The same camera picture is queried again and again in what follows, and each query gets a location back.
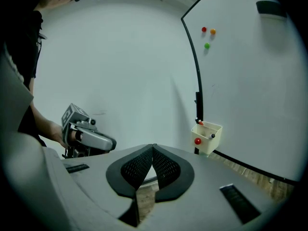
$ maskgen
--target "white container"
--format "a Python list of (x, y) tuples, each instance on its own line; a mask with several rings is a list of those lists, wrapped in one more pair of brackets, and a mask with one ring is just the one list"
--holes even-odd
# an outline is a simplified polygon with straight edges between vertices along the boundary
[[(222, 126), (203, 121), (203, 126), (196, 124), (192, 129), (192, 144), (201, 152), (210, 155), (218, 146), (222, 133)], [(200, 138), (201, 144), (195, 144), (195, 139)]]

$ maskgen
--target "small ball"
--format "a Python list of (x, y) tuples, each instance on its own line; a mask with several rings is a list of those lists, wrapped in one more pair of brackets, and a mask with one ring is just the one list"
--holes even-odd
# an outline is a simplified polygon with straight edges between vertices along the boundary
[(200, 138), (196, 138), (196, 139), (194, 140), (194, 143), (195, 143), (195, 144), (201, 144), (201, 139), (200, 139)]
[(206, 43), (206, 44), (204, 45), (204, 47), (205, 47), (206, 49), (209, 49), (209, 48), (210, 48), (210, 44), (209, 44), (209, 43)]

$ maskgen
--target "black mesh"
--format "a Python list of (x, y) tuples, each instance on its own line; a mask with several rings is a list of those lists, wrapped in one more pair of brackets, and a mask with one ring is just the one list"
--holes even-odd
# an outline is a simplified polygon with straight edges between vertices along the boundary
[(181, 173), (181, 168), (172, 159), (153, 148), (153, 167), (155, 169), (159, 189), (174, 182)]
[(143, 152), (121, 167), (123, 178), (136, 190), (143, 183), (152, 166), (152, 148)]

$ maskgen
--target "black vent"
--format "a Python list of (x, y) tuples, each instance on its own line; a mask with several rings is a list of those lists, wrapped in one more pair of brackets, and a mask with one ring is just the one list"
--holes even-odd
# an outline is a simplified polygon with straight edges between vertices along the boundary
[(181, 168), (172, 159), (153, 148), (153, 167), (155, 169), (159, 189), (174, 182), (181, 173)]
[(149, 149), (121, 167), (123, 178), (137, 190), (152, 166), (152, 149)]
[(260, 212), (233, 185), (220, 188), (222, 194), (243, 224), (255, 219)]

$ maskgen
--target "human arm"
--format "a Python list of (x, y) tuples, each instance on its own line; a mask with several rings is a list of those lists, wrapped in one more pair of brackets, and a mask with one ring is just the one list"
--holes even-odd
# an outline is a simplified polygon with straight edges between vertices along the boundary
[[(33, 95), (33, 88), (34, 88), (34, 78), (31, 78), (29, 89), (32, 95)], [(46, 119), (34, 106), (33, 101), (30, 106), (34, 115), (35, 124), (38, 129), (38, 134), (49, 140), (56, 141), (60, 143), (64, 148), (66, 148), (67, 145), (62, 140), (62, 127), (54, 123), (53, 121)], [(76, 140), (75, 134), (76, 134), (75, 131), (73, 131), (70, 134), (69, 141), (74, 142)]]

